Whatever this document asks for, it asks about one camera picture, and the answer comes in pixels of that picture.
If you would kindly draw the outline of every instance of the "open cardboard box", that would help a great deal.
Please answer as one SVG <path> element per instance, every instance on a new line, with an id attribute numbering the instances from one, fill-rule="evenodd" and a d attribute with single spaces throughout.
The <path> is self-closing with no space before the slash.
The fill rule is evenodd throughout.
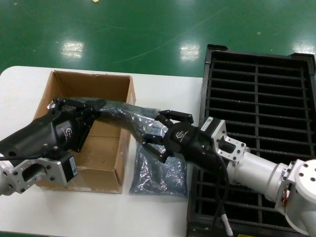
<path id="1" fill-rule="evenodd" d="M 34 119 L 48 112 L 54 97 L 97 97 L 135 104 L 133 79 L 130 76 L 92 75 L 51 72 Z M 67 185 L 47 181 L 43 189 L 122 193 L 130 134 L 118 127 L 95 121 L 80 153 L 73 152 L 78 174 Z"/>

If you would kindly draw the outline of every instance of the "black plastic tray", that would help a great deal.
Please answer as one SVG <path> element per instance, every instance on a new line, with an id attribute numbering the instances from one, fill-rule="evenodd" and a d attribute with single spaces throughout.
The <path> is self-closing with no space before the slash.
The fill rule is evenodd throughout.
<path id="1" fill-rule="evenodd" d="M 199 125 L 226 120 L 228 135 L 275 163 L 315 158 L 315 59 L 313 55 L 248 54 L 208 45 Z M 217 205 L 216 179 L 194 168 L 187 236 L 209 236 Z M 220 196 L 224 185 L 220 186 Z M 275 204 L 245 186 L 231 186 L 225 204 L 238 234 L 302 237 L 274 210 Z M 226 236 L 219 223 L 216 236 Z"/>

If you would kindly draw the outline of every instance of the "robotic arm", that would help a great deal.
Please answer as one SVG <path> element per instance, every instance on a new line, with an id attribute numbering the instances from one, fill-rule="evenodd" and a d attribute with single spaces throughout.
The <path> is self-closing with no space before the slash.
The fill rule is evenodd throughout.
<path id="1" fill-rule="evenodd" d="M 0 195 L 21 194 L 40 180 L 66 185 L 78 173 L 68 150 L 80 152 L 94 120 L 106 115 L 105 104 L 98 99 L 55 98 L 47 115 L 0 141 Z M 110 117 L 122 119 L 124 114 Z M 133 117 L 127 120 L 134 123 Z M 316 237 L 316 160 L 298 159 L 286 165 L 255 156 L 245 143 L 227 136 L 224 120 L 209 117 L 198 128 L 191 125 L 192 115 L 169 110 L 160 111 L 156 120 L 168 128 L 164 137 L 142 134 L 137 126 L 132 131 L 142 134 L 144 148 L 162 163 L 176 156 L 207 172 L 223 173 L 227 186 L 241 183 L 264 194 L 295 230 Z M 165 146 L 166 151 L 161 154 L 151 143 Z M 232 236 L 223 208 L 226 190 L 214 220 L 220 213 Z"/>
<path id="2" fill-rule="evenodd" d="M 0 195 L 21 194 L 40 180 L 66 185 L 78 173 L 68 150 L 80 152 L 104 104 L 55 98 L 47 115 L 0 141 Z"/>
<path id="3" fill-rule="evenodd" d="M 316 160 L 298 159 L 286 165 L 253 155 L 245 143 L 227 136 L 224 120 L 209 117 L 200 129 L 191 125 L 191 115 L 169 110 L 161 111 L 156 120 L 168 131 L 163 138 L 144 134 L 143 146 L 162 163 L 168 156 L 180 156 L 205 171 L 218 171 L 225 166 L 226 182 L 240 183 L 264 194 L 276 203 L 275 209 L 292 228 L 316 237 Z M 165 153 L 159 153 L 150 143 L 164 145 Z M 232 235 L 223 212 L 222 219 L 227 233 Z"/>

